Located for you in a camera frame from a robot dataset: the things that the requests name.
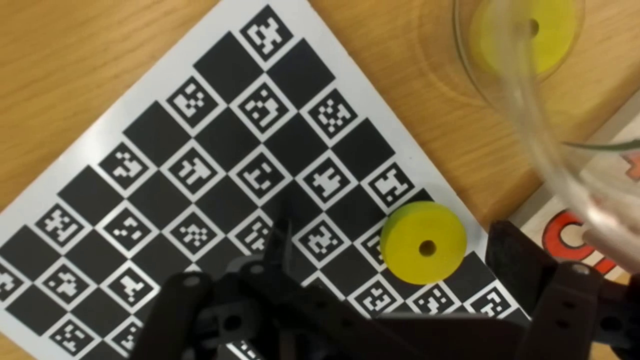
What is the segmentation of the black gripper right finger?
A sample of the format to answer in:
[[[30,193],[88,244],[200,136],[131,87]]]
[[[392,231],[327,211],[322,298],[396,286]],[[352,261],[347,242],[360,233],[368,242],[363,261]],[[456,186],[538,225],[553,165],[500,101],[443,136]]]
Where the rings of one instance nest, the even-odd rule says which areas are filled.
[[[593,265],[555,260],[509,220],[488,230],[486,264],[530,313],[516,360],[588,360],[607,344],[640,360],[640,277],[607,280]]]

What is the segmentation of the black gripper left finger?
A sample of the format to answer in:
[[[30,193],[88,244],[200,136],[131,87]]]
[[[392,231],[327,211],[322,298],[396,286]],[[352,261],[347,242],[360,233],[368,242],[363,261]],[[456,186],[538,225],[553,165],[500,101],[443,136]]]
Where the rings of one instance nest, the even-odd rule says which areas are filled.
[[[222,360],[247,341],[262,360],[385,360],[399,338],[322,287],[285,269],[291,224],[279,220],[262,256],[220,277],[171,276],[137,335],[131,360]]]

